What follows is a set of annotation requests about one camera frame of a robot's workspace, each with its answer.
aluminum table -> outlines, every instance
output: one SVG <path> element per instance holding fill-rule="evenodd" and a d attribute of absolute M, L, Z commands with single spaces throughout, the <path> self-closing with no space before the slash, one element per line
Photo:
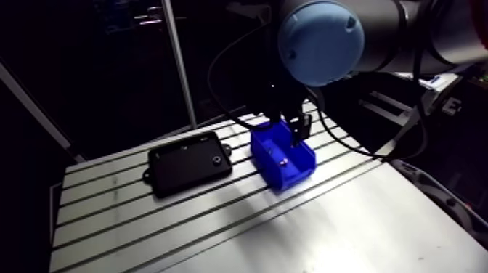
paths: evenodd
<path fill-rule="evenodd" d="M 67 168 L 50 272 L 488 272 L 488 253 L 447 214 L 389 164 L 334 142 L 313 104 L 304 110 L 317 170 L 285 192 L 265 184 L 249 131 L 232 121 Z M 233 147 L 232 174 L 155 200 L 141 181 L 147 152 L 208 130 Z"/>

blue plastic bin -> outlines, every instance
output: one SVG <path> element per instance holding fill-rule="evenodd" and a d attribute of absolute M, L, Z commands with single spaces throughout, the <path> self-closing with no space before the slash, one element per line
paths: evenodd
<path fill-rule="evenodd" d="M 291 147 L 291 131 L 284 121 L 266 131 L 252 131 L 251 152 L 266 183 L 278 191 L 310 176 L 317 167 L 315 152 L 305 142 Z"/>

black cable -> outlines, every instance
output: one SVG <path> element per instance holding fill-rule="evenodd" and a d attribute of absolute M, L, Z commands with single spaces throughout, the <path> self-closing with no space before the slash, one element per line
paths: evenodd
<path fill-rule="evenodd" d="M 210 66 L 208 67 L 208 72 L 207 72 L 207 86 L 208 86 L 208 90 L 210 92 L 210 95 L 212 97 L 212 100 L 213 102 L 217 105 L 217 107 L 220 108 L 220 111 L 222 111 L 228 118 L 230 118 L 231 120 L 233 120 L 235 123 L 241 125 L 242 127 L 245 127 L 249 130 L 254 130 L 254 131 L 265 131 L 267 129 L 270 129 L 271 127 L 273 127 L 273 124 L 272 122 L 270 121 L 269 124 L 267 124 L 266 126 L 263 126 L 263 127 L 260 127 L 260 126 L 254 126 L 254 125 L 251 125 L 249 123 L 246 123 L 242 120 L 240 120 L 239 118 L 236 118 L 233 114 L 231 114 L 231 112 L 229 112 L 227 109 L 225 109 L 225 107 L 222 105 L 222 103 L 220 103 L 219 99 L 217 99 L 217 96 L 215 95 L 214 93 L 214 89 L 212 89 L 212 84 L 211 84 L 211 74 L 212 74 L 212 70 L 214 69 L 214 65 L 217 63 L 217 61 L 219 60 L 219 58 L 227 51 L 229 50 L 230 48 L 232 48 L 235 44 L 239 43 L 240 41 L 242 41 L 244 38 L 250 36 L 251 34 L 257 32 L 258 30 L 261 30 L 261 29 L 264 29 L 265 27 L 268 26 L 269 23 L 266 23 L 266 24 L 263 24 L 255 29 L 253 29 L 252 31 L 249 31 L 248 33 L 244 34 L 243 36 L 241 36 L 239 39 L 233 41 L 232 43 L 230 43 L 228 46 L 226 46 L 222 51 L 220 51 L 220 53 L 218 53 L 215 58 L 213 59 L 212 63 L 210 64 Z"/>
<path fill-rule="evenodd" d="M 425 48 L 425 42 L 426 42 L 426 36 L 429 34 L 429 26 L 430 26 L 430 18 L 428 16 L 430 15 L 432 3 L 434 0 L 425 0 L 422 3 L 420 3 L 419 7 L 419 12 L 418 12 L 418 18 L 416 22 L 415 29 L 419 33 L 416 37 L 418 37 L 417 41 L 415 42 L 415 53 L 414 53 L 414 60 L 413 60 L 413 70 L 412 70 L 412 82 L 415 84 L 415 88 L 421 87 L 420 86 L 420 69 L 422 65 L 422 56 L 423 56 L 423 50 Z M 439 8 L 438 5 L 442 5 L 444 3 L 444 0 L 437 0 L 435 9 Z M 327 124 L 324 122 L 324 117 L 322 115 L 322 111 L 319 109 L 319 100 L 317 98 L 317 95 L 314 94 L 312 91 L 307 89 L 309 91 L 309 94 L 311 95 L 312 99 L 315 100 L 315 104 L 317 105 L 317 112 L 319 114 L 319 119 L 320 123 L 324 126 L 325 131 L 339 144 L 343 145 L 344 147 L 357 152 L 362 155 L 367 155 L 373 158 L 382 158 L 384 160 L 393 160 L 393 159 L 408 159 L 408 158 L 414 158 L 424 152 L 427 148 L 428 145 L 428 132 L 427 132 L 427 127 L 426 127 L 426 113 L 425 109 L 423 108 L 423 103 L 422 103 L 422 98 L 419 98 L 419 102 L 417 103 L 417 111 L 419 115 L 419 121 L 420 121 L 420 126 L 422 128 L 422 144 L 418 148 L 416 152 L 414 152 L 411 155 L 399 157 L 399 156 L 391 156 L 391 155 L 376 155 L 371 152 L 365 152 L 362 151 L 356 147 L 352 147 L 351 145 L 345 143 L 341 139 L 339 139 L 335 134 L 332 133 L 332 131 L 328 128 Z"/>

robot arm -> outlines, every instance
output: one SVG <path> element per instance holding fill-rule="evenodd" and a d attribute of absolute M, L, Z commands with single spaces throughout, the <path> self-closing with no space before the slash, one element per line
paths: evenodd
<path fill-rule="evenodd" d="M 488 2 L 443 1 L 431 13 L 421 73 L 488 59 Z M 286 0 L 277 43 L 290 74 L 324 86 L 350 71 L 410 72 L 421 1 Z"/>

